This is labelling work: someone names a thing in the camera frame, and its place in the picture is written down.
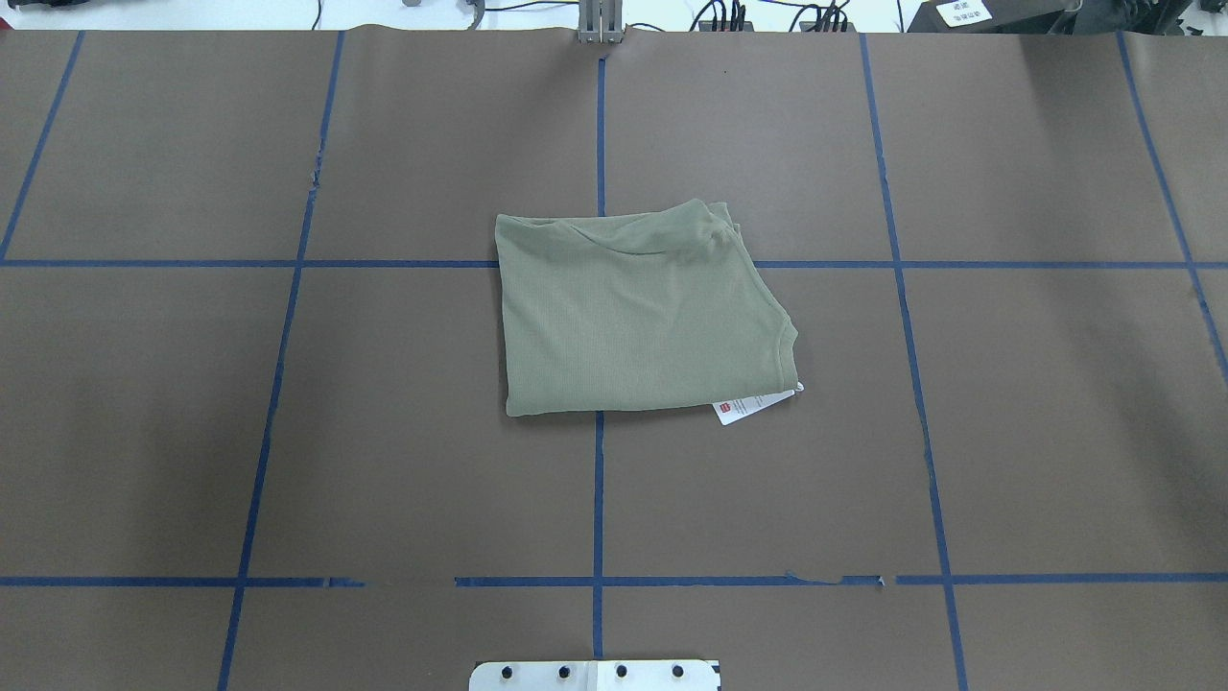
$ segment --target cable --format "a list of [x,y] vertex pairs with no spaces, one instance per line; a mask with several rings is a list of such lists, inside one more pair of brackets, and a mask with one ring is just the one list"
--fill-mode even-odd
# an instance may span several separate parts
[[691,22],[690,28],[688,28],[686,31],[695,31],[695,27],[699,26],[699,18],[704,16],[704,12],[706,12],[709,7],[712,7],[712,31],[716,31],[717,5],[721,6],[721,23],[725,23],[725,0],[707,0],[707,4],[700,7],[698,12],[695,12],[695,21]]
[[845,14],[845,6],[852,0],[845,0],[844,4],[836,5],[835,0],[825,7],[823,17],[809,28],[809,31],[818,33],[841,33],[849,31],[849,15]]
[[818,5],[810,2],[809,5],[802,5],[802,9],[798,10],[796,15],[793,15],[793,22],[788,25],[788,31],[792,32],[795,28],[797,28],[797,21],[802,18],[802,14],[806,12],[807,10],[814,10],[814,23],[815,26],[819,23],[819,21],[823,18],[823,7],[819,7]]
[[507,10],[519,10],[532,5],[578,5],[580,0],[533,0],[533,2],[521,2],[510,7],[486,7],[488,12],[506,12]]

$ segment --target white tag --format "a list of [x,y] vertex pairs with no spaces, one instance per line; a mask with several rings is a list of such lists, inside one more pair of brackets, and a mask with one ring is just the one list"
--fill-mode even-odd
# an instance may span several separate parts
[[981,0],[958,0],[957,2],[938,5],[936,9],[942,15],[942,21],[947,22],[949,27],[974,25],[993,18],[993,15],[985,9],[985,4]]
[[721,401],[720,404],[712,404],[712,407],[716,410],[716,417],[721,419],[721,425],[723,426],[758,414],[768,406],[780,404],[785,399],[788,399],[793,394],[798,394],[801,392],[806,392],[806,388],[802,387],[801,382],[798,382],[797,389],[790,389],[788,392],[781,392],[780,394],[769,394],[766,396],[738,399],[737,401]]

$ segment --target clothing tag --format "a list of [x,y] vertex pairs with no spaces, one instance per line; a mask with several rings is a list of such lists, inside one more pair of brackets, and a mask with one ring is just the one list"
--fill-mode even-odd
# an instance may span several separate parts
[[798,382],[797,389],[790,389],[788,392],[781,392],[780,394],[769,394],[766,396],[738,399],[737,401],[721,401],[720,404],[712,404],[712,407],[716,409],[716,417],[721,419],[721,425],[725,426],[738,422],[747,416],[758,414],[768,406],[779,404],[801,392],[806,392],[806,388],[802,387],[801,382]]
[[981,0],[959,0],[958,2],[937,5],[936,9],[942,15],[942,21],[947,22],[949,27],[974,25],[993,18]]

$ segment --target blue tape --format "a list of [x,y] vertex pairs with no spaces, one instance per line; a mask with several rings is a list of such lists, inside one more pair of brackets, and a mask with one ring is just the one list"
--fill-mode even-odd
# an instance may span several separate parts
[[2,266],[34,268],[293,268],[293,259],[5,259]]
[[889,269],[893,261],[876,260],[801,260],[801,259],[764,259],[755,261],[760,269]]
[[605,58],[597,60],[597,215],[605,215]]
[[307,259],[306,268],[497,269],[494,259]]
[[[442,268],[497,269],[495,259],[2,259],[0,266],[34,268]],[[1184,261],[991,261],[991,260],[901,260],[905,269],[1097,269],[1142,270],[1186,269]],[[893,269],[895,261],[876,259],[763,259],[761,269]],[[1228,261],[1194,261],[1203,270],[1228,269]]]
[[814,587],[878,587],[878,576],[846,576],[836,582],[807,581],[793,574],[785,576],[613,576],[604,583],[609,588],[814,588]]
[[1202,280],[1199,279],[1199,270],[1195,268],[1194,254],[1190,252],[1190,243],[1185,237],[1185,228],[1181,226],[1181,217],[1176,212],[1176,204],[1173,203],[1173,193],[1168,187],[1168,177],[1164,174],[1164,166],[1159,162],[1159,153],[1156,152],[1156,141],[1152,140],[1151,128],[1147,125],[1147,114],[1143,113],[1143,103],[1138,97],[1138,86],[1135,83],[1135,71],[1130,66],[1130,50],[1126,48],[1126,36],[1117,32],[1117,52],[1121,53],[1121,68],[1126,74],[1126,85],[1130,87],[1130,99],[1135,106],[1135,115],[1138,118],[1138,129],[1142,130],[1143,142],[1147,145],[1147,155],[1151,157],[1152,168],[1156,169],[1156,179],[1159,182],[1160,194],[1164,196],[1164,206],[1168,209],[1168,217],[1173,221],[1173,231],[1176,233],[1176,242],[1181,247],[1181,257],[1185,258],[1185,266],[1190,271],[1190,281],[1194,284],[1194,292],[1199,298],[1199,308],[1202,311],[1202,320],[1207,325],[1207,336],[1211,339],[1211,349],[1214,351],[1216,361],[1219,363],[1219,376],[1228,387],[1228,357],[1224,356],[1223,340],[1219,338],[1219,329],[1216,326],[1216,318],[1207,304],[1207,296],[1202,291]]
[[605,414],[593,416],[593,659],[602,659],[605,573]]
[[901,260],[906,269],[1184,269],[1181,261],[977,261]]
[[0,588],[363,588],[349,578],[210,578],[179,576],[4,576]]
[[[898,576],[896,585],[942,585],[942,576]],[[1043,585],[1063,583],[1228,583],[1223,572],[1173,573],[980,573],[950,577],[955,585]]]
[[0,588],[235,588],[235,578],[4,576]]
[[[605,59],[597,60],[597,215],[605,215]],[[593,420],[593,659],[603,657],[605,571],[605,414]]]
[[955,588],[950,583],[950,558],[947,554],[947,531],[942,519],[942,502],[938,497],[938,474],[933,466],[933,447],[930,442],[930,421],[926,416],[925,393],[921,388],[921,369],[917,366],[916,340],[912,335],[912,315],[909,311],[907,290],[904,282],[904,265],[900,257],[900,241],[895,228],[895,209],[892,204],[892,189],[887,182],[887,158],[883,150],[883,131],[878,118],[878,102],[874,98],[874,76],[869,63],[869,43],[866,34],[858,34],[861,42],[862,71],[866,76],[866,99],[869,104],[869,123],[874,134],[874,153],[878,158],[878,180],[883,195],[883,211],[887,217],[887,236],[892,245],[892,260],[895,263],[895,290],[899,295],[900,318],[904,323],[904,344],[909,356],[909,372],[912,377],[912,399],[921,422],[921,438],[925,444],[925,464],[930,473],[930,509],[933,515],[933,533],[938,542],[938,563],[947,579],[943,593],[947,600],[947,626],[950,630],[950,648],[955,662],[955,680],[960,691],[968,691],[968,671],[964,665],[964,643],[959,633],[959,614],[955,610]]
[[77,55],[81,54],[81,43],[85,42],[85,32],[79,31],[76,41],[72,42],[72,50],[69,53],[69,61],[64,65],[64,74],[60,75],[60,85],[55,88],[55,97],[52,99],[52,108],[47,112],[43,122],[43,130],[38,134],[38,142],[34,144],[34,153],[29,157],[26,167],[26,177],[21,180],[21,189],[12,205],[12,214],[9,216],[9,225],[5,226],[4,238],[0,238],[0,259],[9,253],[9,244],[12,243],[12,234],[17,231],[17,221],[21,218],[21,209],[26,205],[26,195],[29,194],[29,185],[34,182],[34,171],[38,169],[38,161],[43,157],[43,147],[47,146],[47,137],[52,134],[52,125],[55,123],[55,114],[60,110],[64,101],[64,92],[68,91],[69,79],[72,76],[72,68],[76,66]]
[[[264,477],[269,468],[269,452],[273,448],[273,420],[278,414],[281,398],[281,382],[286,369],[286,351],[290,345],[290,328],[295,320],[295,307],[298,303],[298,288],[302,284],[303,259],[307,257],[307,242],[311,238],[311,221],[316,211],[316,195],[319,189],[319,173],[324,164],[324,150],[328,146],[328,125],[333,117],[333,99],[336,96],[336,76],[341,66],[341,50],[345,47],[345,32],[338,32],[336,47],[333,49],[333,69],[328,79],[328,96],[324,98],[324,115],[319,124],[319,147],[316,150],[316,166],[312,171],[312,187],[307,193],[307,206],[303,210],[302,230],[298,233],[298,254],[295,275],[290,280],[290,297],[286,299],[286,318],[281,324],[281,341],[278,345],[278,365],[273,371],[273,392],[269,395],[269,410],[264,416],[264,434],[260,439],[260,458],[255,466],[255,481],[252,487],[252,503],[247,513],[247,529],[243,533],[243,551],[239,556],[238,578],[247,579],[252,565],[252,545],[255,541],[255,524],[260,517],[260,500],[264,495]],[[238,622],[243,614],[243,584],[235,588],[231,604],[231,620],[226,628],[226,647],[222,650],[221,670],[217,674],[217,691],[226,691],[230,685],[231,662],[235,658],[235,642],[238,635]]]
[[883,585],[880,576],[846,576],[837,582],[785,576],[513,576],[456,578],[457,588],[788,588]]

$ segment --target olive green shirt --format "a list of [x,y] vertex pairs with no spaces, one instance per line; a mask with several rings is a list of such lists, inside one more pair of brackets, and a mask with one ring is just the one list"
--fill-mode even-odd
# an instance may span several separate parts
[[793,328],[723,203],[500,215],[507,415],[678,409],[797,387]]

